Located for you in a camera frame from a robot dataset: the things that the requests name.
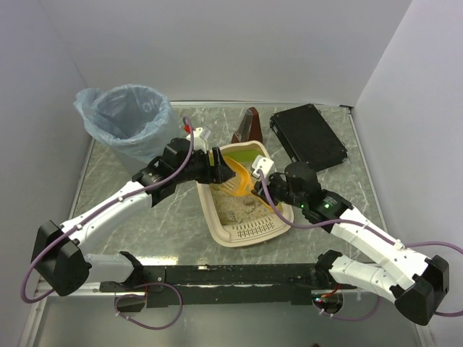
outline white wall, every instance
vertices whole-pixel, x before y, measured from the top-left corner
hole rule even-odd
[[[40,0],[85,81],[354,105],[410,0]]]
[[[16,346],[37,229],[67,219],[89,138],[72,106],[84,83],[37,1],[0,0],[0,50],[0,345]]]
[[[463,246],[463,2],[414,0],[354,108],[388,229]],[[442,311],[463,309],[462,257]],[[460,346],[463,317],[434,317],[437,346]]]

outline gray marble surface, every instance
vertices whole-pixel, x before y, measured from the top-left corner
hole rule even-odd
[[[210,146],[228,144],[246,109],[251,105],[224,107],[176,106],[180,117],[190,116],[195,126],[212,129]],[[256,105],[260,114],[263,141],[277,169],[291,161],[268,125],[271,115],[295,106]],[[344,142],[349,158],[344,163],[318,173],[322,187],[338,192],[356,205],[376,225],[382,226],[378,206],[365,170],[359,146],[350,121],[349,110],[318,106],[323,117]],[[103,201],[129,180],[129,174],[110,149],[95,143],[77,202],[79,215]],[[295,221],[307,223],[298,209]],[[149,213],[127,221],[101,244],[95,253],[114,254],[129,251],[145,264],[282,264],[316,262],[317,256],[335,249],[351,258],[367,261],[348,243],[316,228],[302,231],[291,228],[285,234],[262,244],[245,248],[226,248],[211,237],[205,222],[195,182],[177,187],[174,195],[165,199]]]

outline trash bin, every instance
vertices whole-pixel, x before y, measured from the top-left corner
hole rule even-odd
[[[87,132],[114,150],[129,174],[161,155],[172,138],[182,136],[167,97],[143,85],[123,85],[107,92],[84,89],[76,95],[74,106]]]

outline beige plastic tray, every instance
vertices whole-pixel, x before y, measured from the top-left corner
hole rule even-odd
[[[266,148],[258,141],[234,143],[221,147],[221,152],[226,155],[230,152],[243,150],[259,150],[264,156],[270,157]],[[285,224],[274,213],[266,217],[258,218],[246,223],[237,223],[232,226],[223,226],[218,219],[216,206],[214,205],[211,188],[207,184],[198,184],[201,207],[203,208],[209,231],[217,243],[225,247],[242,247],[264,242],[288,231],[290,226]],[[281,204],[283,216],[294,221],[294,213],[291,206]]]

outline litter scoop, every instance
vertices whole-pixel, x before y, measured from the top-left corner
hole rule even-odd
[[[270,211],[273,212],[272,208],[268,206],[261,198],[256,197],[252,191],[252,180],[250,172],[240,163],[231,159],[230,157],[224,157],[226,164],[233,170],[237,175],[233,179],[229,179],[227,182],[219,184],[218,187],[223,192],[234,197],[244,197],[246,195],[252,195],[261,203],[263,203]]]

